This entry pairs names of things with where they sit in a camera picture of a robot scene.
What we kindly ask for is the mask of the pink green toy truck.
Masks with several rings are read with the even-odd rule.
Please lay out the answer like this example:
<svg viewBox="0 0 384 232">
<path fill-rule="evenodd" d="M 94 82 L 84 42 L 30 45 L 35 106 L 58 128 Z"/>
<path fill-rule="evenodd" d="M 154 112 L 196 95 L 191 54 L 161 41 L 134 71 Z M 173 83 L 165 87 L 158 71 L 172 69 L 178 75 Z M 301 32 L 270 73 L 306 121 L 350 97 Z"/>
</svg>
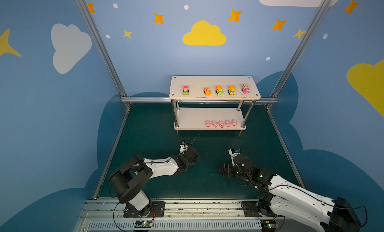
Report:
<svg viewBox="0 0 384 232">
<path fill-rule="evenodd" d="M 183 96 L 189 96 L 190 91 L 188 86 L 183 87 Z"/>
</svg>

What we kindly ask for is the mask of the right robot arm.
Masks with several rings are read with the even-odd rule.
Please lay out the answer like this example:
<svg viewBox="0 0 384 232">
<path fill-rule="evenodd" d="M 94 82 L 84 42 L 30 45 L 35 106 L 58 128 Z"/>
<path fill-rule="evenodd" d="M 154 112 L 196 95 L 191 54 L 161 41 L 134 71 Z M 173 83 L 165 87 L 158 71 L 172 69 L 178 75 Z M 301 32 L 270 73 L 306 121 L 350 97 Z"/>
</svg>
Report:
<svg viewBox="0 0 384 232">
<path fill-rule="evenodd" d="M 242 154 L 231 154 L 231 163 L 220 165 L 219 171 L 225 178 L 241 179 L 264 193 L 257 201 L 261 216 L 283 216 L 318 232 L 358 232 L 365 226 L 347 200 L 312 193 L 264 168 L 256 168 Z"/>
</svg>

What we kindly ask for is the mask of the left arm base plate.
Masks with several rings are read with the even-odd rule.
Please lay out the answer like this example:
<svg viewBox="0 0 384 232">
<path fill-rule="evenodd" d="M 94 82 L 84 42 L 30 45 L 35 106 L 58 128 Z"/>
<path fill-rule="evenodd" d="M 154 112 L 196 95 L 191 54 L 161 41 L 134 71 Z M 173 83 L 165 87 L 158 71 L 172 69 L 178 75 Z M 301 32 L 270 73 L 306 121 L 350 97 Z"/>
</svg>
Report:
<svg viewBox="0 0 384 232">
<path fill-rule="evenodd" d="M 165 202 L 150 202 L 142 210 L 137 210 L 133 205 L 127 203 L 124 211 L 124 218 L 163 218 Z"/>
</svg>

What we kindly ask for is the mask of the orange green toy truck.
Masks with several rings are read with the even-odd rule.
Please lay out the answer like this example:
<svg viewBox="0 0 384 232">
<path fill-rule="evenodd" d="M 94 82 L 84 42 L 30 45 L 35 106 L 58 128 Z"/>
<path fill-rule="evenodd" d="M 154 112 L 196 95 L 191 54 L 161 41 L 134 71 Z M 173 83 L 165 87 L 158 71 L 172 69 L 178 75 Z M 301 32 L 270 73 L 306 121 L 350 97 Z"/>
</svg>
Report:
<svg viewBox="0 0 384 232">
<path fill-rule="evenodd" d="M 235 94 L 236 94 L 236 89 L 235 89 L 235 87 L 234 86 L 230 86 L 229 87 L 229 89 L 228 89 L 228 94 L 229 94 L 229 96 L 235 96 Z"/>
</svg>

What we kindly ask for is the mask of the orange green toy car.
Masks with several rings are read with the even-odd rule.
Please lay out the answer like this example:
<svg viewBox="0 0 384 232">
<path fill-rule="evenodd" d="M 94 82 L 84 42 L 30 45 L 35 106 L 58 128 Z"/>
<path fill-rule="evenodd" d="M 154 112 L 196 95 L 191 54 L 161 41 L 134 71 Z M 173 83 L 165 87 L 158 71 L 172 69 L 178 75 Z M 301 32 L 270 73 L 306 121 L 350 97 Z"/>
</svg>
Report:
<svg viewBox="0 0 384 232">
<path fill-rule="evenodd" d="M 222 96 L 223 95 L 223 89 L 220 85 L 216 86 L 216 95 Z"/>
</svg>

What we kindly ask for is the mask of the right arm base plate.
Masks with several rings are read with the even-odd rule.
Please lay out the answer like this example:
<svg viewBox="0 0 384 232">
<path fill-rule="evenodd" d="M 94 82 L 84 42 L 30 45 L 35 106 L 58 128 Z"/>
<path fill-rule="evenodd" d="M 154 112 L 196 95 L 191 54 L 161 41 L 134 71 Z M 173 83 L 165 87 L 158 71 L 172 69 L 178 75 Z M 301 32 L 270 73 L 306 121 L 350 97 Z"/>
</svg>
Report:
<svg viewBox="0 0 384 232">
<path fill-rule="evenodd" d="M 245 217 L 283 217 L 275 214 L 271 209 L 271 203 L 263 201 L 242 201 L 241 208 Z"/>
</svg>

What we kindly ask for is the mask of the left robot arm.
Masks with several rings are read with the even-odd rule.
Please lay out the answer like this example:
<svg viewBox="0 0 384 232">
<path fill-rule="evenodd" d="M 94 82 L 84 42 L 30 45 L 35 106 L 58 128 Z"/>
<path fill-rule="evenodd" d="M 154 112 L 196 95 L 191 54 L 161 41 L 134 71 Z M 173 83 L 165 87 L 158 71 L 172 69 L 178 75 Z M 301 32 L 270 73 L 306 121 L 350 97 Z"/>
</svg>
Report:
<svg viewBox="0 0 384 232">
<path fill-rule="evenodd" d="M 187 145 L 181 145 L 178 154 L 164 159 L 148 159 L 136 154 L 111 174 L 111 189 L 121 204 L 129 205 L 139 217 L 146 217 L 152 206 L 151 199 L 143 191 L 147 182 L 158 177 L 181 175 L 199 159 L 198 151 Z"/>
</svg>

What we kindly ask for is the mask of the pink green toy car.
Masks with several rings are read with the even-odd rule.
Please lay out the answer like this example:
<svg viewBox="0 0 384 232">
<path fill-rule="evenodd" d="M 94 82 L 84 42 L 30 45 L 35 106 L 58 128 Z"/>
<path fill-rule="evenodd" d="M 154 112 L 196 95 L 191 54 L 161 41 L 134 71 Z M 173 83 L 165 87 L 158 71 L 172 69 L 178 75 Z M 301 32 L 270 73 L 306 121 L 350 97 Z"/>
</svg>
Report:
<svg viewBox="0 0 384 232">
<path fill-rule="evenodd" d="M 242 84 L 242 92 L 243 92 L 243 94 L 249 94 L 250 93 L 250 89 L 249 89 L 247 84 Z"/>
</svg>

